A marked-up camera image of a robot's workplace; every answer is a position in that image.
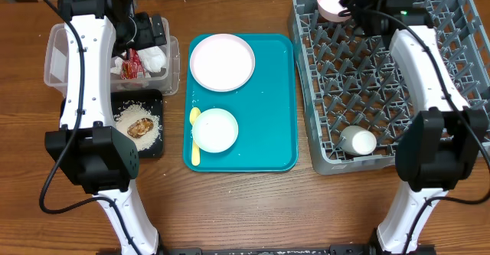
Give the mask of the white cup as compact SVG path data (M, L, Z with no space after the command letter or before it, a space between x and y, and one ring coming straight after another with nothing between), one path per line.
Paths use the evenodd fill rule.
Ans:
M369 155L377 147L374 134L360 126L348 126L340 135L344 141L340 149L350 155Z

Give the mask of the red ketchup packet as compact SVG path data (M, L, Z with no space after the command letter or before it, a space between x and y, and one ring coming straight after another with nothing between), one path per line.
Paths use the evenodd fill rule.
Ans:
M145 77L145 69L141 59L137 51L132 48L126 52L126 59L122 62L120 76L125 80Z

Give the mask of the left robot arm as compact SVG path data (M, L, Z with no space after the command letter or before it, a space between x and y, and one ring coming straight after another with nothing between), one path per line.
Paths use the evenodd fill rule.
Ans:
M55 163L39 207L47 214L62 214L96 202L109 218L122 254L167 254L139 197L136 144L114 124L109 74L114 56L161 41L144 35L152 23L135 20L134 0L58 0L50 7L64 22L67 93L58 130L44 138ZM45 197L58 170L89 197L65 208L48 208Z

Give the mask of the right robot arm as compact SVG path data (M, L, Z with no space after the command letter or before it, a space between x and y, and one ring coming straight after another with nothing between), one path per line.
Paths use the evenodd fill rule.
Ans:
M488 159L482 144L489 120L474 110L454 85L437 44L436 28L414 0L340 0L342 16L354 19L368 37L381 36L402 73L414 118L398 142L395 167L401 183L387 216L371 235L374 254L434 254L418 237L440 201L477 205L448 195L467 179L476 158Z

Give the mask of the brown food scraps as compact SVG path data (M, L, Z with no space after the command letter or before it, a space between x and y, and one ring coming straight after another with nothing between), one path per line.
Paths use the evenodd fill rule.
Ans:
M134 139L139 139L151 131L154 127L154 123L149 118L141 118L136 120L132 125L126 130L128 135Z

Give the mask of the white napkin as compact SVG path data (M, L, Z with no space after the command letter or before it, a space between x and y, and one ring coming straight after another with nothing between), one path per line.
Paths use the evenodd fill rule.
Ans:
M167 64L167 57L159 47L150 47L138 50L137 53L145 69L145 77L151 77L151 74L159 73ZM122 58L115 58L115 64L110 68L111 74L120 76L121 65L125 58L126 53L122 54Z

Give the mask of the white rice pile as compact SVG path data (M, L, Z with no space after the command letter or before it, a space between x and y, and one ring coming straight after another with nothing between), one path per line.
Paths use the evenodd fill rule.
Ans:
M143 103L130 100L119 107L120 113L115 115L116 128L125 136L129 137L135 144L139 152L150 149L158 140L160 140L160 116L152 114L150 110L143 107ZM146 135L139 139L134 139L128 135L127 129L136 120L149 118L153 121L154 127Z

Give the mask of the pale green bowl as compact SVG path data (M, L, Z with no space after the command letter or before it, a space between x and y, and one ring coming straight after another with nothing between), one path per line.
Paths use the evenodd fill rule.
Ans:
M237 141L239 126L233 114L221 108L213 108L198 115L191 133L201 150L221 153Z

